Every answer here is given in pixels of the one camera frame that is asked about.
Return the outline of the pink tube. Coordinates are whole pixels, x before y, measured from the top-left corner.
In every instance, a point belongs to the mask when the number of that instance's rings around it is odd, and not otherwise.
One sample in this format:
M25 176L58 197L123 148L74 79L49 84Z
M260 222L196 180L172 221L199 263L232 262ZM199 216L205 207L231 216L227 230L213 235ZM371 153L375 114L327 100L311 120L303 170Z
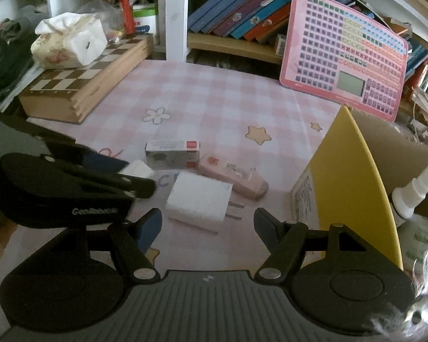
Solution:
M230 161L219 154L204 154L198 164L200 174L233 185L233 191L244 198L258 200L264 197L269 184L259 174Z

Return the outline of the dark blue spray bottle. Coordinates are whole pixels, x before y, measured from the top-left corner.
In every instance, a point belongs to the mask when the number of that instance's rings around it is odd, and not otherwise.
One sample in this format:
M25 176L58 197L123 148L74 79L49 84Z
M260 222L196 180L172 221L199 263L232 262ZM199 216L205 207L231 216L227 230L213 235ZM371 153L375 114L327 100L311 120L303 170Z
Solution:
M389 196L390 207L396 227L410 220L414 209L428 194L428 166L416 178L403 187L396 187Z

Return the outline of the clear tape roll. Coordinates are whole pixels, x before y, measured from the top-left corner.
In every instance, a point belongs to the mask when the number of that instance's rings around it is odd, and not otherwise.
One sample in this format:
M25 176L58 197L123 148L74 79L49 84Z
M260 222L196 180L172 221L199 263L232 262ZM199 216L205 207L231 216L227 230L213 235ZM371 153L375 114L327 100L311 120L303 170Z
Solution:
M422 273L425 253L428 251L428 219L414 214L397 229L403 268L406 272L415 269L417 274Z

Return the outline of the wooden chess board box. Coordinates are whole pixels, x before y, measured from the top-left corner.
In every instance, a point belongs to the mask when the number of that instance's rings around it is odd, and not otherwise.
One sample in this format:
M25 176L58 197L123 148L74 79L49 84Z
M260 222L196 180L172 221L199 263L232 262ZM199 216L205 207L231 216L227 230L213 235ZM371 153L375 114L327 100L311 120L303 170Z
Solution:
M153 49L150 34L121 39L83 68L45 70L18 98L29 117L81 124Z

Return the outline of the small white cube charger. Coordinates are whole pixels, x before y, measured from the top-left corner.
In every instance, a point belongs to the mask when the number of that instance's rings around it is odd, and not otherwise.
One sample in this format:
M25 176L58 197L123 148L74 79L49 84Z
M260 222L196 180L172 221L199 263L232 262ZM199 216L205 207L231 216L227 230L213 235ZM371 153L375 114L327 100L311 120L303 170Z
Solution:
M121 169L120 174L135 178L152 179L154 176L154 170L145 162L137 159L130 162L125 168Z

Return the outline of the white power adapter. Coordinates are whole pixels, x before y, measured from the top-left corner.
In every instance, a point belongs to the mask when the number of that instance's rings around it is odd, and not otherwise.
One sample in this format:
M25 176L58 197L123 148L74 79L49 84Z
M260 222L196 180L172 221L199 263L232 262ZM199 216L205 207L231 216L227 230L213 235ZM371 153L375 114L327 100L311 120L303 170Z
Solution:
M233 185L198 174L182 172L178 175L168 195L165 211L170 219L218 233L225 218L240 221L239 214L229 214L227 209Z

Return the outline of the floral tissue pack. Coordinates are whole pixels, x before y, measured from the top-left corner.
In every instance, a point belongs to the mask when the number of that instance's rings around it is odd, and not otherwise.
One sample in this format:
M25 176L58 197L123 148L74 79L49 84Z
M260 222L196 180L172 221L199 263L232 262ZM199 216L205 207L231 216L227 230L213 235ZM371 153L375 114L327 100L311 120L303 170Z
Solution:
M75 69L89 65L103 53L107 39L93 14L63 13L42 20L31 45L34 61L45 69Z

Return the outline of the yellow cardboard box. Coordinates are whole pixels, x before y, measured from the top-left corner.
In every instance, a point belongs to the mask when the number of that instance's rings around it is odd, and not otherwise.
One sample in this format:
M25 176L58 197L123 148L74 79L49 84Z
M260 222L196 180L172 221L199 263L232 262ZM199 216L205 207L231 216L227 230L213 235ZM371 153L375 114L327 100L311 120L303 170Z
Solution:
M343 223L402 266L389 195L427 166L428 145L343 106L290 190L290 216L311 229Z

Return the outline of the red bottle white cap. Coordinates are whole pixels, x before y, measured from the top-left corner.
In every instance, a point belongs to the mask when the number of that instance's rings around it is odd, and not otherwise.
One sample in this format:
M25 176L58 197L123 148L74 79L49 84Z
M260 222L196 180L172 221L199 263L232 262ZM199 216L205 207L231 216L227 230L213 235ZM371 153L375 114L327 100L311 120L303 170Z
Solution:
M123 17L124 17L124 30L127 35L135 33L134 18L132 8L130 7L130 0L120 0L122 5Z

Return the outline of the stack of papers and books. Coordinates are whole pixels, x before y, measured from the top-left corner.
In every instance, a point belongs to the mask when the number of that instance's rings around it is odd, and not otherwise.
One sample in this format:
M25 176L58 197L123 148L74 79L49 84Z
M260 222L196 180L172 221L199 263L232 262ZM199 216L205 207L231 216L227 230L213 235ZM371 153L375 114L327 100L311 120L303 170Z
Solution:
M412 119L408 126L415 140L428 145L428 93L416 88L413 90L411 100Z

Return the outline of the pink keyboard learning board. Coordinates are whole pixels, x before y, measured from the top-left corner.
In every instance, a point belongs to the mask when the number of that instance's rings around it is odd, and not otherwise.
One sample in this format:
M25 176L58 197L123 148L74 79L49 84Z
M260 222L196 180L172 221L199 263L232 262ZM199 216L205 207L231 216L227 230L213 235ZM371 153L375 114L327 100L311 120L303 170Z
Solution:
M334 0L291 0L280 83L393 122L408 44Z

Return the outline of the row of blue books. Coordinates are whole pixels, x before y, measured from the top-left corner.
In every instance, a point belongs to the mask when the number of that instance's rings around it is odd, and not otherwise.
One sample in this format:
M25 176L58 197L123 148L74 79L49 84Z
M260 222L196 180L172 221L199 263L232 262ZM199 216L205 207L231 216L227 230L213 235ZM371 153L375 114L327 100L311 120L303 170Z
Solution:
M290 9L298 0L207 0L189 15L188 30L218 37L265 42L290 23ZM304 15L304 36L334 43L336 39L352 44L373 34L362 33L376 15L358 0L307 0Z

